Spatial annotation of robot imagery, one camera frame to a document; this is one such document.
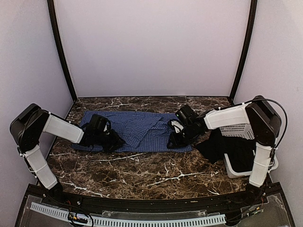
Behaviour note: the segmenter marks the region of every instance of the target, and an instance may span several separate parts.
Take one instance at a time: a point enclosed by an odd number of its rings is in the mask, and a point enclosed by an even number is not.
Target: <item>white laundry basket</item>
[[[221,127],[220,131],[223,136],[233,136],[233,137],[241,137],[248,140],[255,139],[254,133],[252,132],[250,124],[236,124],[236,125],[230,125]],[[224,163],[226,166],[227,175],[229,178],[237,178],[242,176],[249,176],[251,174],[251,171],[248,172],[242,172],[237,173],[232,169],[231,162],[229,161],[228,155],[224,154]],[[272,166],[271,170],[278,168],[278,160],[275,156],[275,163]]]
[[[229,161],[229,158],[228,158],[227,154],[224,154],[224,163],[225,163],[227,175],[228,175],[229,178],[237,178],[237,177],[251,175],[251,171],[241,172],[241,173],[235,172],[232,169],[232,165],[231,165],[231,162]],[[273,167],[271,168],[271,170],[277,169],[278,166],[279,166],[278,159],[275,156],[275,163],[274,163]]]

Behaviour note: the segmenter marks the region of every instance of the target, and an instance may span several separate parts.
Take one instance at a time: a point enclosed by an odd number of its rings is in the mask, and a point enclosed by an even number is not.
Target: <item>black garment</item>
[[[212,164],[223,160],[224,154],[228,154],[232,169],[241,173],[252,170],[256,142],[240,137],[222,136],[220,129],[215,129],[212,130],[209,139],[197,144],[196,148]]]

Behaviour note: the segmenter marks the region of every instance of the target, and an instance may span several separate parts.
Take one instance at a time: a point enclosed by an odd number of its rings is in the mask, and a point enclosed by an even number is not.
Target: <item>black frame pole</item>
[[[61,42],[61,38],[60,38],[54,1],[53,0],[47,0],[47,5],[48,5],[49,16],[50,16],[50,19],[51,19],[51,24],[52,24],[52,29],[53,29],[53,37],[54,37],[55,42],[56,42],[61,67],[62,67],[62,70],[63,70],[63,73],[64,73],[64,77],[65,77],[68,89],[70,91],[71,97],[72,97],[73,101],[75,102],[77,100],[77,95],[76,95],[74,85],[72,84],[71,75],[70,75],[70,72],[68,70],[67,63],[66,63],[66,58],[65,58],[65,55],[64,55],[64,51],[63,51],[63,46],[62,46],[62,42]]]
[[[242,48],[242,53],[241,53],[237,73],[236,73],[236,76],[235,76],[235,80],[234,80],[233,85],[232,85],[232,91],[231,91],[231,94],[229,95],[229,98],[231,99],[231,101],[233,101],[235,96],[236,96],[238,86],[240,84],[241,76],[242,76],[242,73],[243,73],[243,69],[244,69],[248,49],[250,47],[250,39],[251,39],[252,29],[254,27],[255,16],[256,16],[256,11],[257,11],[257,2],[258,2],[258,0],[251,0],[251,2],[250,2],[250,14],[249,14],[249,17],[248,17],[248,23],[247,23],[247,28],[246,28],[246,34],[245,34],[244,44],[243,44],[243,48]]]

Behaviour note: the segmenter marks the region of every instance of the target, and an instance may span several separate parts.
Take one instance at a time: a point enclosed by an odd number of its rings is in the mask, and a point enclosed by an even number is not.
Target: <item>white wall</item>
[[[28,183],[35,183],[9,132],[29,104],[65,116],[72,104],[45,0],[0,1],[0,226],[14,226]],[[52,136],[43,136],[47,154]]]
[[[78,96],[228,96],[250,0],[56,0]]]
[[[250,50],[235,103],[262,94],[280,102],[289,117],[277,150],[280,181],[297,226],[303,226],[303,2],[258,1]]]

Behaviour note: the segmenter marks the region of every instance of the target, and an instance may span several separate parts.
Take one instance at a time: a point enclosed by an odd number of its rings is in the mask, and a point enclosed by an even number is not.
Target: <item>plaid shirt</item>
[[[150,112],[110,112],[110,111],[86,111],[80,126],[88,123],[93,114],[98,114],[111,121],[112,129],[125,140],[125,144],[116,152],[186,152],[192,147],[168,149],[169,135],[172,129],[168,121],[177,119],[173,113],[150,113]],[[85,151],[102,151],[102,146],[83,147],[79,144],[71,146],[74,149]]]

